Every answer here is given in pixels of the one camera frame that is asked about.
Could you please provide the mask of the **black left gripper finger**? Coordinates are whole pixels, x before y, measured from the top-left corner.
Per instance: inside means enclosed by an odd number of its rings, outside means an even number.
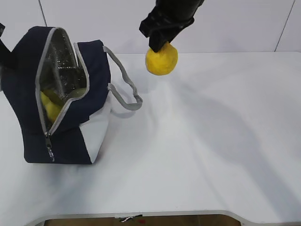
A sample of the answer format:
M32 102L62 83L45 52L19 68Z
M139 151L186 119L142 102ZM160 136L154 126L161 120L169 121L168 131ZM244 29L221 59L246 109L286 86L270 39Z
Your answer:
M6 68L13 68L13 55L0 40L0 64Z

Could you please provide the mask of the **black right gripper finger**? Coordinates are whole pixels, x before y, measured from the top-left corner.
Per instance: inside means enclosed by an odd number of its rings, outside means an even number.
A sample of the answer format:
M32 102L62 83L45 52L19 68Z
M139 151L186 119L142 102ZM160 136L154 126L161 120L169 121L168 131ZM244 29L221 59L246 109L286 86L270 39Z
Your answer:
M171 41L181 33L185 28L189 27L194 23L195 19L192 17L188 20L181 21L172 25L169 25L165 29L165 40L171 43Z
M149 47L158 52L168 41L164 32L173 27L173 21L164 15L160 10L153 9L148 16L141 21L139 31L149 38Z

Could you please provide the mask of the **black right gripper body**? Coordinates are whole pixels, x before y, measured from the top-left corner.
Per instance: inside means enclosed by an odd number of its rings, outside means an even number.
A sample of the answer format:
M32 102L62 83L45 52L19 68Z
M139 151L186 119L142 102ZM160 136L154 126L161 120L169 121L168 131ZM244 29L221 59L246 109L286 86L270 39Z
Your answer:
M186 27L194 23L194 15L204 0L157 0L151 20L158 28Z

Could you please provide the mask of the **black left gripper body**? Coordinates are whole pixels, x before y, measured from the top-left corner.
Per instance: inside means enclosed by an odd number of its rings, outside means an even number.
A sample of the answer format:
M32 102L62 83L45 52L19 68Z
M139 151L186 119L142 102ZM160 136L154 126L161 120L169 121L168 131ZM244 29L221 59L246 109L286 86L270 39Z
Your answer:
M0 37L2 36L4 30L5 30L5 25L3 25L2 23L0 23Z

